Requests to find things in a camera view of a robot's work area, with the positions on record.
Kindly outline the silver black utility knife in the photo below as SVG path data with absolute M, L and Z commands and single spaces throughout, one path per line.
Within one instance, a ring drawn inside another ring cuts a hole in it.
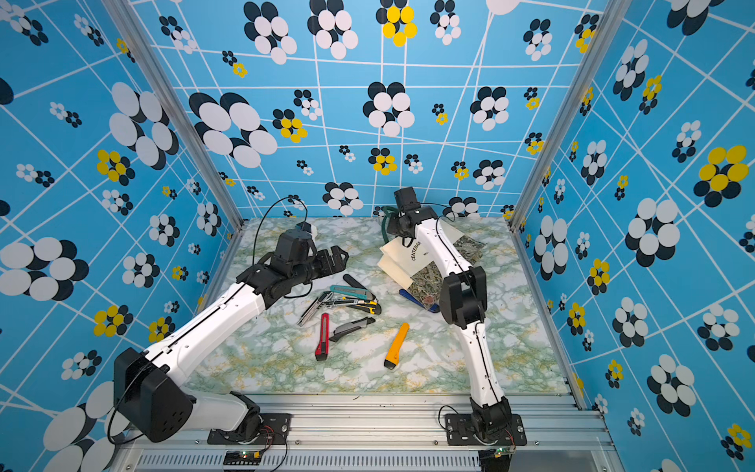
M 299 321 L 297 322 L 298 326 L 304 326 L 304 324 L 307 324 L 311 318 L 320 311 L 320 309 L 324 308 L 330 302 L 332 299 L 332 292 L 331 291 L 324 291 L 320 293 L 320 295 L 310 304 L 310 306 L 305 310 L 305 312 L 302 314 L 302 316 L 299 318 Z

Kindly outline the cream tote bag green handles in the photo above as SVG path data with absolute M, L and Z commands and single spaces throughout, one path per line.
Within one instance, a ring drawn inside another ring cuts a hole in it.
M 440 286 L 442 275 L 433 257 L 414 240 L 406 246 L 400 237 L 385 232 L 387 217 L 397 212 L 393 206 L 383 208 L 385 215 L 381 221 L 381 232 L 385 245 L 381 247 L 379 267 L 392 278 L 401 289 L 407 290 L 426 306 L 438 304 L 440 301 Z M 453 243 L 454 248 L 472 265 L 477 265 L 483 255 L 485 244 L 462 233 L 446 222 L 440 223 L 446 237 Z

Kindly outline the grey black utility knife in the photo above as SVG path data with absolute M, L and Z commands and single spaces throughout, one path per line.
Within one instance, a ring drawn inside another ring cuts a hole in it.
M 342 338 L 344 338 L 344 336 L 353 334 L 353 332 L 357 332 L 358 330 L 363 330 L 363 328 L 367 328 L 367 326 L 369 326 L 370 324 L 375 324 L 375 322 L 375 318 L 365 317 L 363 319 L 338 326 L 333 331 L 333 334 L 330 337 L 330 342 L 339 342 Z

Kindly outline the red utility knife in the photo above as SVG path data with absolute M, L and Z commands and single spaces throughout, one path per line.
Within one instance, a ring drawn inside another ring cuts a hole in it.
M 330 315 L 324 313 L 320 316 L 319 339 L 315 350 L 316 360 L 326 361 L 328 353 L 330 353 Z

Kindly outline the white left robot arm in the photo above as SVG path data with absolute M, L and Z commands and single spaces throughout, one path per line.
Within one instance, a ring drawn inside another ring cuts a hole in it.
M 184 430 L 215 430 L 236 443 L 255 440 L 263 428 L 257 403 L 243 393 L 189 391 L 184 383 L 238 328 L 294 287 L 342 273 L 348 258 L 338 246 L 317 249 L 307 228 L 285 231 L 274 251 L 245 269 L 192 321 L 143 351 L 128 348 L 116 358 L 115 410 L 155 443 Z

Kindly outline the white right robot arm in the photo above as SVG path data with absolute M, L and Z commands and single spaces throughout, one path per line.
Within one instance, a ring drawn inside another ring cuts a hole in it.
M 416 203 L 400 204 L 389 217 L 387 232 L 418 242 L 440 270 L 440 314 L 459 339 L 470 377 L 471 420 L 483 444 L 507 438 L 513 415 L 497 380 L 485 324 L 488 308 L 487 275 L 469 263 L 453 246 L 435 211 Z

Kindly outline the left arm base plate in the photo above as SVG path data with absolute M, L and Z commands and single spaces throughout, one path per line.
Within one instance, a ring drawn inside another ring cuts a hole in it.
M 263 413 L 245 420 L 234 431 L 211 430 L 209 444 L 224 446 L 283 446 L 291 429 L 292 414 Z

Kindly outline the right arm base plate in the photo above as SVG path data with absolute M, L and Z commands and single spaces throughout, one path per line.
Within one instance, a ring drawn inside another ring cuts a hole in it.
M 516 414 L 504 427 L 483 430 L 475 425 L 471 414 L 449 413 L 440 417 L 440 426 L 446 433 L 449 446 L 488 446 L 489 448 L 515 446 L 519 448 L 528 444 L 522 418 Z

